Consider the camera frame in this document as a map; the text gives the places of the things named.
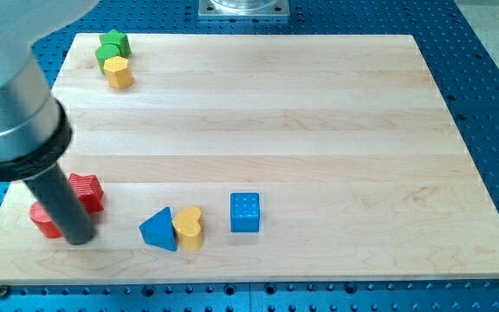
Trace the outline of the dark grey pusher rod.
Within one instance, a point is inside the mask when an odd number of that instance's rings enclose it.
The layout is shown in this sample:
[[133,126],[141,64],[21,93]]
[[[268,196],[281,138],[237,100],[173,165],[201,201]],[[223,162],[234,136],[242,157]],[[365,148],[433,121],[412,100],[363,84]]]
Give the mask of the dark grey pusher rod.
[[94,222],[57,163],[23,182],[69,244],[86,244],[94,238]]

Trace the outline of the black flange ring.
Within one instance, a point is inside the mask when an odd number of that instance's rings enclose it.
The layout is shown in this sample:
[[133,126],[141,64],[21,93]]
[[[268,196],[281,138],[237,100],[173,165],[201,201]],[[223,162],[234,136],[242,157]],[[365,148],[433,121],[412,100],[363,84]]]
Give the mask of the black flange ring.
[[53,165],[67,150],[73,135],[63,105],[59,108],[59,122],[53,134],[35,151],[13,160],[0,162],[0,182],[26,179]]

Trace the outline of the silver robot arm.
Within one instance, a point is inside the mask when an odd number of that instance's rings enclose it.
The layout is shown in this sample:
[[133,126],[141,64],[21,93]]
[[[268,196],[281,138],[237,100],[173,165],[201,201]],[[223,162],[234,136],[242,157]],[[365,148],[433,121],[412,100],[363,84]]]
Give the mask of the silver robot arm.
[[95,227],[57,164],[72,128],[31,46],[95,5],[0,0],[0,182],[23,181],[72,245],[89,242]]

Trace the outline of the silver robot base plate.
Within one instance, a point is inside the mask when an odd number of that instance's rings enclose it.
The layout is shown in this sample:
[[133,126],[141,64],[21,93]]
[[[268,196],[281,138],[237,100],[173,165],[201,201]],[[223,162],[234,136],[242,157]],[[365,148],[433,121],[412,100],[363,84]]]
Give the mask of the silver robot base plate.
[[287,20],[289,0],[199,0],[200,20]]

